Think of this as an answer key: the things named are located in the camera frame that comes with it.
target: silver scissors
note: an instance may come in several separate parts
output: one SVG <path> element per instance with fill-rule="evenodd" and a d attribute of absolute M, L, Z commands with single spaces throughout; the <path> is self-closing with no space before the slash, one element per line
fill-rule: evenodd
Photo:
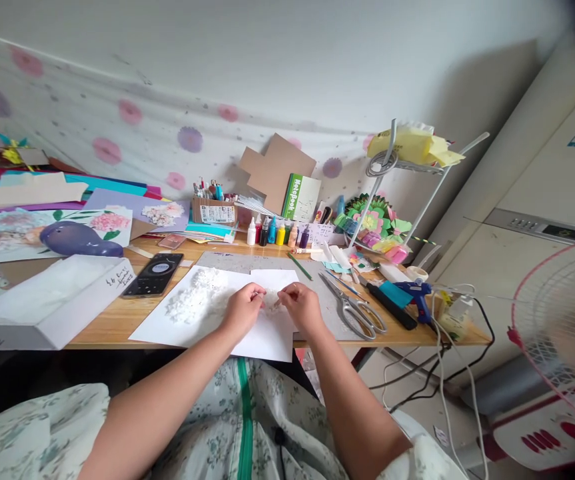
<path fill-rule="evenodd" d="M 353 298 L 348 297 L 345 292 L 334 285 L 331 279 L 329 279 L 324 273 L 319 273 L 319 275 L 330 290 L 340 299 L 340 318 L 353 330 L 354 333 L 356 333 L 360 338 L 371 341 L 376 339 L 376 332 L 387 332 L 387 325 L 385 325 L 385 322 L 382 320 L 380 315 L 372 307 L 364 301 L 354 300 Z M 378 320 L 380 326 L 372 322 L 368 316 L 370 314 Z M 365 327 L 369 332 L 369 335 L 365 335 L 365 332 L 358 328 L 351 319 L 348 318 L 348 315 Z"/>

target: floral dress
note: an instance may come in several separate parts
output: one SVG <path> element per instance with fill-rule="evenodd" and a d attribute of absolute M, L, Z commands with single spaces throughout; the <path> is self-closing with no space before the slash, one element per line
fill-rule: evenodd
<path fill-rule="evenodd" d="M 0 414 L 0 479 L 76 479 L 108 404 L 104 385 L 79 385 Z M 379 478 L 463 478 L 420 425 L 403 420 L 414 447 Z M 275 442 L 279 428 L 282 445 Z M 279 480 L 283 471 L 287 479 L 348 479 L 318 400 L 262 361 L 230 358 L 154 464 L 151 479 Z"/>

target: green pencil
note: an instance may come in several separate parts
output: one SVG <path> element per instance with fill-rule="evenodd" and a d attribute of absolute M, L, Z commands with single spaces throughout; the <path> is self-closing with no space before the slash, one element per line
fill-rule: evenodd
<path fill-rule="evenodd" d="M 296 259 L 294 258 L 294 255 L 292 255 L 291 253 L 287 252 L 287 256 L 290 257 L 290 258 L 294 261 L 294 263 L 296 263 L 296 266 L 300 269 L 300 271 L 302 271 L 302 272 L 305 274 L 305 277 L 309 278 L 310 281 L 314 281 L 314 279 L 312 278 L 312 276 L 311 276 L 309 273 L 307 273 L 307 270 L 305 270 L 305 269 L 302 267 L 302 265 L 298 262 L 298 260 L 296 260 Z"/>

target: wooden table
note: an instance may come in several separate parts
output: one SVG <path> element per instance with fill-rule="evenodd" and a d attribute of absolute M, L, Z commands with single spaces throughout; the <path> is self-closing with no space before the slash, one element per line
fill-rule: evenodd
<path fill-rule="evenodd" d="M 239 233 L 236 239 L 238 245 L 207 245 L 192 241 L 185 241 L 175 253 L 183 253 L 185 259 L 194 262 L 205 251 L 222 251 L 229 253 L 240 253 L 243 255 L 263 255 L 265 257 L 286 257 L 289 248 L 284 245 L 267 245 L 266 247 L 249 247 L 245 243 L 246 235 Z M 158 247 L 158 240 L 138 238 L 133 245 L 147 250 L 150 253 L 158 253 L 164 250 Z M 138 274 L 149 261 L 148 258 L 125 250 L 125 256 L 132 263 L 134 272 Z M 309 255 L 295 255 L 297 258 L 307 259 Z M 185 276 L 188 269 L 178 268 L 172 281 L 165 291 L 165 295 Z M 365 275 L 368 278 L 382 278 L 378 272 L 370 272 Z M 355 289 L 364 293 L 366 297 L 370 294 L 361 285 L 352 285 Z M 67 349 L 143 349 L 143 348 L 173 348 L 168 345 L 156 343 L 145 343 L 128 340 L 132 332 L 141 324 L 147 315 L 158 305 L 163 297 L 151 299 L 122 299 L 118 298 L 109 305 L 98 317 L 96 317 L 82 332 L 80 332 L 68 346 Z M 405 330 L 394 317 L 383 309 L 377 301 L 370 304 L 380 313 L 380 316 L 387 324 L 387 333 L 378 334 L 376 340 L 354 340 L 342 341 L 344 347 L 362 347 L 362 352 L 354 360 L 354 366 L 362 365 L 371 353 L 378 347 L 431 347 L 436 345 L 436 334 L 426 325 L 419 325 L 412 331 Z M 490 339 L 478 328 L 472 328 L 469 334 L 459 343 L 459 345 L 487 345 Z M 294 347 L 306 347 L 304 341 L 295 341 Z"/>

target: cutting mat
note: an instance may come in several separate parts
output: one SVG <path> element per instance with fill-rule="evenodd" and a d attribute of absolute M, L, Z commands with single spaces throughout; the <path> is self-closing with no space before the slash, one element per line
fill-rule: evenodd
<path fill-rule="evenodd" d="M 281 270 L 294 270 L 298 275 L 298 279 L 318 293 L 318 300 L 320 301 L 320 310 L 322 311 L 322 319 L 327 325 L 327 328 L 334 334 L 336 340 L 353 340 L 361 341 L 356 333 L 352 332 L 350 328 L 338 316 L 340 309 L 340 302 L 332 291 L 320 279 L 319 273 L 327 275 L 326 269 L 321 262 L 313 260 L 298 260 L 300 264 L 309 272 L 314 281 L 310 281 L 305 277 L 304 273 L 296 266 L 296 264 L 289 258 L 278 257 L 261 257 L 258 255 L 237 255 L 235 253 L 222 253 L 222 252 L 204 252 L 201 258 L 196 262 L 196 265 L 202 267 L 212 267 L 221 270 L 229 270 L 238 273 L 249 273 L 250 270 L 256 269 L 281 269 Z M 294 338 L 302 340 L 300 333 L 295 333 Z"/>

